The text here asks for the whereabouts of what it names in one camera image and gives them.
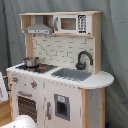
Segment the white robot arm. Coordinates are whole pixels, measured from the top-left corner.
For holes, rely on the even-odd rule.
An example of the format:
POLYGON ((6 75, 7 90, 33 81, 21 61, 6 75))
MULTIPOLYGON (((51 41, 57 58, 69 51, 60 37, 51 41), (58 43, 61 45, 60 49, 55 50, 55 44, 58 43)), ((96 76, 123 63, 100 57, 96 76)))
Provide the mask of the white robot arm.
MULTIPOLYGON (((8 99, 7 91, 5 88, 4 80, 0 77, 0 103, 8 99)), ((36 128, 33 119, 27 115, 18 116, 14 121, 0 128, 36 128)))

